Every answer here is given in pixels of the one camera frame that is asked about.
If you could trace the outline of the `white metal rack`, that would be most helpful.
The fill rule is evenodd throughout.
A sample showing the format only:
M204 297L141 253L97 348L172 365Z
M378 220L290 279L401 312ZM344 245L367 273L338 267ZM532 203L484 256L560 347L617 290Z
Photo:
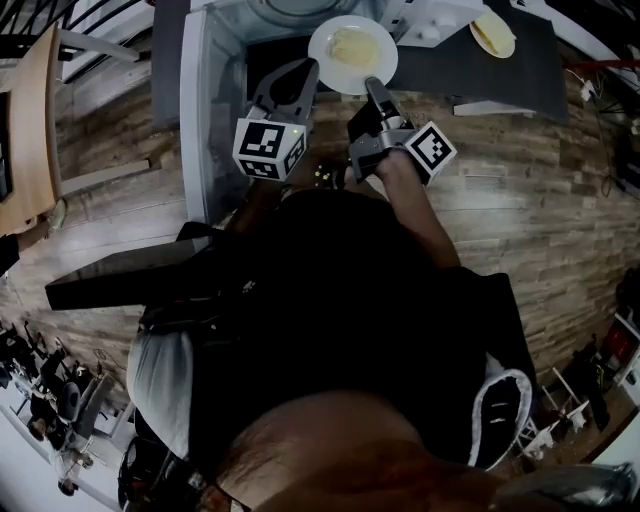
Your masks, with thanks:
M570 431L578 433L587 424L590 400L580 397L556 367L551 372L560 389L553 393L551 385L540 387L543 397L516 440L520 456L531 461L542 461Z

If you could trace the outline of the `person's left forearm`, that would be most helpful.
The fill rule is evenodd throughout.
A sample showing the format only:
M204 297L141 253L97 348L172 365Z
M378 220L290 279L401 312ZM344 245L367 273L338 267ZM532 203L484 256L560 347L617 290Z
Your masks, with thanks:
M224 230L236 234L254 233L280 205L283 188L282 184L272 181L254 181Z

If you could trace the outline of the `red panel box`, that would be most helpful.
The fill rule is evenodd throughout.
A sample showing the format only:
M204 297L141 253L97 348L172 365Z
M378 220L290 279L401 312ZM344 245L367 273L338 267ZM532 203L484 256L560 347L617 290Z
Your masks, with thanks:
M629 360L634 349L635 338L621 321L615 320L602 344L604 357L614 356L619 363L624 363Z

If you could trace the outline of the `black backpack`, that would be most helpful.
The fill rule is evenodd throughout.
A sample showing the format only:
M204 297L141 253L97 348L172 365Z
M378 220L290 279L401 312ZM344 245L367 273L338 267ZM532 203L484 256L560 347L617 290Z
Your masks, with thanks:
M123 512L194 512L200 483L190 461L135 436L119 468L118 502Z

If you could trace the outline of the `person's black and white top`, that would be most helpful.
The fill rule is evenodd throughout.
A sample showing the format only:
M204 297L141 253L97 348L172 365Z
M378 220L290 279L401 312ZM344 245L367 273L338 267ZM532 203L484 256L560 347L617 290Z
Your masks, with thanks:
M384 201L307 190L249 237L203 320L161 309L127 390L176 455L220 459L295 399L388 401L438 458L488 469L530 415L535 370L509 277L437 268Z

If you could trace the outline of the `grey office chair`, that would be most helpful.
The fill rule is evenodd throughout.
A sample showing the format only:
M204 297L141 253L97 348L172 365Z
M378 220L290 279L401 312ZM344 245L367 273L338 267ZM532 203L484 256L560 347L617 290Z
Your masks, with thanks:
M81 441L88 441L101 407L114 386L109 374L94 377L83 393L74 382L63 387L57 401L57 425L50 442L55 450L76 447Z

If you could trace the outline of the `white microwave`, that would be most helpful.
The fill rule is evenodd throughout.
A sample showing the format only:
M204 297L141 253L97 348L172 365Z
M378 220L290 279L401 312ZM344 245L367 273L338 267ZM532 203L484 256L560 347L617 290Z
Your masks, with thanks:
M339 15L381 24L401 45L433 47L477 18L482 0L190 0L180 72L180 130L188 217L209 224L248 188L232 161L247 106L250 45L306 36Z

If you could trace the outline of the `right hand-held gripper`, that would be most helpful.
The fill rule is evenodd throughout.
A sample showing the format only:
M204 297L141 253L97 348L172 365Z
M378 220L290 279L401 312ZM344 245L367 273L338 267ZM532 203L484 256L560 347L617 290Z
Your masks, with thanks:
M373 104L365 104L347 123L349 161L356 181L373 175L392 151L402 151L412 160L420 181L428 185L457 150L433 122L417 129L377 77L367 77L365 87Z

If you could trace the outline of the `black mounted phone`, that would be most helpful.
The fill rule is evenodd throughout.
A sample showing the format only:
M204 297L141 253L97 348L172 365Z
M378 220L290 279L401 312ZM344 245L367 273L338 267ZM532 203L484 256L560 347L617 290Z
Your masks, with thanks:
M220 235L114 253L45 286L52 310L206 300L239 276L246 244Z

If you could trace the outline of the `light wooden desk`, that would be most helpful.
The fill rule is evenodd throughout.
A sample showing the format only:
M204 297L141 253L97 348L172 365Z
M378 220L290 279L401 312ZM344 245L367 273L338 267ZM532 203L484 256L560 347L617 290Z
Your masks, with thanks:
M149 169L147 160L63 180L55 130L55 86L62 44L129 62L139 53L88 35L50 27L10 73L8 94L9 166L13 191L0 201L0 236L51 210L60 197Z

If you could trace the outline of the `wooden coat rack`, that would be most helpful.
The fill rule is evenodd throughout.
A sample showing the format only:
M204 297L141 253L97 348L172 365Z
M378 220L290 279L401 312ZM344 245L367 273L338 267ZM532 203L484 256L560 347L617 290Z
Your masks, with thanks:
M599 70L604 68L613 69L635 69L640 68L640 59L631 60L598 60L598 61L581 61L581 62L565 62L562 64L564 69L579 70Z

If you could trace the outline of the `dark grey table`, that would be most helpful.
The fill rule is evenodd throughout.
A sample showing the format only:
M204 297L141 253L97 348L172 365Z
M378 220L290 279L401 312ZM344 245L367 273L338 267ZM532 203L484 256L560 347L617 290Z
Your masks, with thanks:
M565 78L552 24L510 6L485 0L516 36L513 54L493 57L470 26L434 48L398 46L398 66L388 83L397 91L457 97L471 106L504 104L557 122L568 119ZM152 29L152 107L159 126L180 122L180 72L184 21L190 0L156 0ZM249 46L247 101L269 72L308 54L312 33Z

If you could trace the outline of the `person's right forearm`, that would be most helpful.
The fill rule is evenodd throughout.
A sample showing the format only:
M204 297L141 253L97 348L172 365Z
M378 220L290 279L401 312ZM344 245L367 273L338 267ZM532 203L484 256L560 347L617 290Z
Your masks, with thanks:
M440 223L418 171L405 151L392 150L376 168L399 223L407 229L438 268L461 265L448 233Z

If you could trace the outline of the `black metal railing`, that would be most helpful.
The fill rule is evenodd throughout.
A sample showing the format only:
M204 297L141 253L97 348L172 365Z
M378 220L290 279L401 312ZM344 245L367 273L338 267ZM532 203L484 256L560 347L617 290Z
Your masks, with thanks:
M0 36L40 36L50 26L98 35L111 22L153 15L156 0L0 0Z

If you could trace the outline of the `black picture frame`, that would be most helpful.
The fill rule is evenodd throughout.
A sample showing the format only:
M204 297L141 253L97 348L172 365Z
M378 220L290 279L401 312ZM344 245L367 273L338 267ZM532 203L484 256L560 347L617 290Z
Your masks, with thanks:
M0 203L13 191L9 162L8 103L9 94L0 92Z

